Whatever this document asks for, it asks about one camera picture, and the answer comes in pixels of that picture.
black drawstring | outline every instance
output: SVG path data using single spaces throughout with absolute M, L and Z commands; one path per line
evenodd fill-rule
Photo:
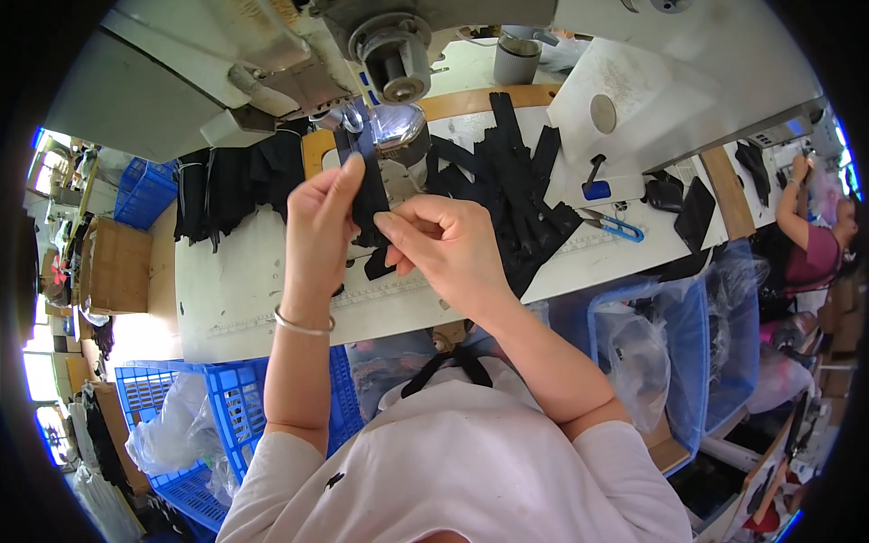
M 401 390 L 401 397 L 407 398 L 411 394 L 421 391 L 432 378 L 432 375 L 441 369 L 444 362 L 451 358 L 455 358 L 455 361 L 459 363 L 459 367 L 465 370 L 465 375 L 468 376 L 472 383 L 481 387 L 492 387 L 492 378 L 488 376 L 488 372 L 480 364 L 480 361 L 477 360 L 477 357 L 473 356 L 467 348 L 460 345 L 453 349 L 452 353 L 438 353 L 433 359 L 426 362 L 420 373 L 416 374 Z

white t-shirt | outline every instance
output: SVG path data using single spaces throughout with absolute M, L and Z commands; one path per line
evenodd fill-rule
M 691 541 L 634 427 L 604 422 L 571 443 L 511 369 L 481 362 L 494 388 L 459 368 L 404 400 L 402 384 L 328 460 L 294 435 L 264 435 L 217 541 Z

bracelet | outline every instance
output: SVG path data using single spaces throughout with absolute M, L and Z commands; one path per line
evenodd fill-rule
M 275 322 L 288 330 L 292 330 L 293 332 L 307 335 L 328 335 L 329 332 L 335 329 L 335 318 L 333 318 L 332 315 L 328 316 L 328 330 L 311 330 L 308 328 L 302 328 L 301 326 L 296 326 L 292 322 L 281 317 L 281 314 L 278 312 L 278 309 L 280 308 L 281 304 L 277 304 L 275 306 Z

blue handle scissors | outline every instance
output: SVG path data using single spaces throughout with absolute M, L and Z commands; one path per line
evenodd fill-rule
M 631 226 L 626 222 L 615 219 L 609 215 L 604 215 L 600 211 L 594 211 L 593 209 L 583 209 L 582 211 L 592 216 L 592 218 L 585 220 L 586 223 L 591 224 L 595 228 L 603 230 L 604 232 L 620 235 L 626 240 L 630 240 L 634 243 L 642 242 L 645 238 L 642 230 Z M 605 224 L 605 222 L 609 222 L 613 226 L 609 226 Z

blue bin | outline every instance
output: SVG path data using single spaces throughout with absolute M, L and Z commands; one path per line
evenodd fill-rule
M 594 309 L 613 301 L 632 301 L 656 294 L 672 294 L 675 300 L 680 300 L 663 309 L 671 363 L 666 413 L 673 438 L 689 456 L 664 473 L 669 476 L 697 455 L 706 421 L 709 329 L 703 281 L 685 279 L 658 283 L 656 278 L 624 277 L 549 300 L 549 321 L 555 332 L 597 364 Z
M 121 175 L 115 200 L 115 220 L 147 230 L 178 197 L 172 181 L 175 161 L 158 164 L 134 158 Z
M 224 364 L 127 362 L 115 370 L 118 396 L 127 426 L 133 428 L 139 421 L 147 422 L 159 414 L 166 392 L 178 373 L 202 374 L 221 443 L 233 473 L 241 482 L 248 472 L 248 465 L 266 424 L 262 390 L 267 362 L 266 358 Z M 364 424 L 344 347 L 331 348 L 329 373 L 332 403 L 328 455 L 331 456 Z M 149 476 L 149 480 L 154 490 L 176 509 L 212 532 L 220 529 L 228 508 L 205 487 L 211 480 L 211 470 L 204 462 L 199 460 L 191 469 Z
M 726 273 L 715 273 L 725 269 Z M 717 430 L 732 417 L 754 392 L 760 370 L 760 308 L 758 306 L 757 279 L 751 247 L 745 240 L 730 242 L 724 254 L 706 273 L 707 286 L 712 293 L 711 281 L 720 281 L 721 287 L 739 291 L 741 302 L 732 308 L 725 308 L 729 330 L 726 360 L 721 365 L 720 379 L 709 384 L 709 407 L 706 411 L 706 436 Z M 716 312 L 714 301 L 709 311 Z

